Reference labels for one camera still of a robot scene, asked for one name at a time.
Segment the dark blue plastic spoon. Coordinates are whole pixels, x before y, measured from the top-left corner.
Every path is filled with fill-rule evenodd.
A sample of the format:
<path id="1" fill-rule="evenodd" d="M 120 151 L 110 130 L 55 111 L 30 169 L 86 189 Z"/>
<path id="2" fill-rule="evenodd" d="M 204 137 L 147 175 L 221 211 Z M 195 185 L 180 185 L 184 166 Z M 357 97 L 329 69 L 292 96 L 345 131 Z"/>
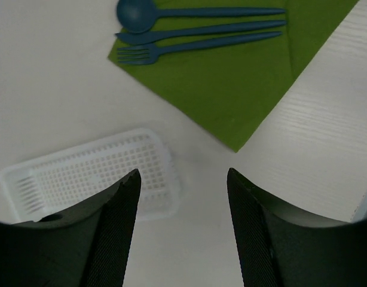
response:
<path id="1" fill-rule="evenodd" d="M 284 14 L 284 8 L 207 7 L 159 9 L 154 1 L 121 0 L 116 7 L 117 19 L 127 31 L 144 33 L 164 17 L 247 17 Z"/>

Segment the green paper napkin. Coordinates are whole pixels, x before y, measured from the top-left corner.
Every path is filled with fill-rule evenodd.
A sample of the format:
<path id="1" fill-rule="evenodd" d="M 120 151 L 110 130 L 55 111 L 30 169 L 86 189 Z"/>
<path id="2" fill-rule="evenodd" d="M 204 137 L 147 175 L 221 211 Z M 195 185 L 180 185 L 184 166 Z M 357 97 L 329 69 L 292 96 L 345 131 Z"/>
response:
<path id="1" fill-rule="evenodd" d="M 238 151 L 289 90 L 354 1 L 157 1 L 158 8 L 279 7 L 282 35 L 122 65 L 143 86 Z"/>

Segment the dark blue plastic knife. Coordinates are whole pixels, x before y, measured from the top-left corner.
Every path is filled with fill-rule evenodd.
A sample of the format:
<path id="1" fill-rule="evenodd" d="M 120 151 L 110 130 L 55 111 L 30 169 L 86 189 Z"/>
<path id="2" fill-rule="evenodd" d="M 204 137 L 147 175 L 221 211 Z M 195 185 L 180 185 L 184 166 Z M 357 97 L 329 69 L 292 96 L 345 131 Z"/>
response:
<path id="1" fill-rule="evenodd" d="M 219 33 L 236 33 L 263 30 L 268 28 L 277 28 L 284 26 L 286 20 L 266 20 L 257 22 L 232 23 L 225 25 L 203 26 L 199 28 L 188 28 L 178 30 L 156 30 L 144 33 L 119 32 L 115 36 L 130 45 L 141 45 L 157 42 L 169 38 L 183 36 L 213 35 Z"/>

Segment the dark blue plastic fork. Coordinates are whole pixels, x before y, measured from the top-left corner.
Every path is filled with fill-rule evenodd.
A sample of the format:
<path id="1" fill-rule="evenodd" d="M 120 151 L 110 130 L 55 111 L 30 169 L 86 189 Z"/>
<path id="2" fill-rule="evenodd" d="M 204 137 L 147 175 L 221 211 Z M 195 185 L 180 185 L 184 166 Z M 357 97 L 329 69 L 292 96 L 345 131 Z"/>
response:
<path id="1" fill-rule="evenodd" d="M 159 47 L 155 44 L 144 44 L 117 48 L 117 62 L 128 65 L 151 65 L 155 63 L 160 56 L 169 53 L 206 50 L 211 48 L 226 47 L 229 45 L 245 44 L 248 42 L 257 42 L 270 38 L 276 38 L 282 34 L 282 31 L 273 31 L 225 36 L 164 47 Z"/>

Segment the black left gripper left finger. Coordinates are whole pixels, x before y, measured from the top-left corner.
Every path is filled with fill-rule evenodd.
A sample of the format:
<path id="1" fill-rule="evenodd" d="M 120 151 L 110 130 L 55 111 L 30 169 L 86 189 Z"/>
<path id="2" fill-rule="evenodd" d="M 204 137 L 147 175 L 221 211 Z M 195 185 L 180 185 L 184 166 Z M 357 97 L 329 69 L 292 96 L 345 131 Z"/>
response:
<path id="1" fill-rule="evenodd" d="M 0 222 L 0 286 L 122 286 L 140 189 L 132 170 L 37 222 Z"/>

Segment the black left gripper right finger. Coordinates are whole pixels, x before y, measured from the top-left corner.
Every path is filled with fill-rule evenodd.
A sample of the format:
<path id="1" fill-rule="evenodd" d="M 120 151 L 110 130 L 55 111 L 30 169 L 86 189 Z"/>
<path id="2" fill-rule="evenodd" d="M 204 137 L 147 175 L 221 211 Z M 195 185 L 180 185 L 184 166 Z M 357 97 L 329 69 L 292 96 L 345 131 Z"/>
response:
<path id="1" fill-rule="evenodd" d="M 289 222 L 233 168 L 227 191 L 244 286 L 367 286 L 367 219 L 334 227 Z"/>

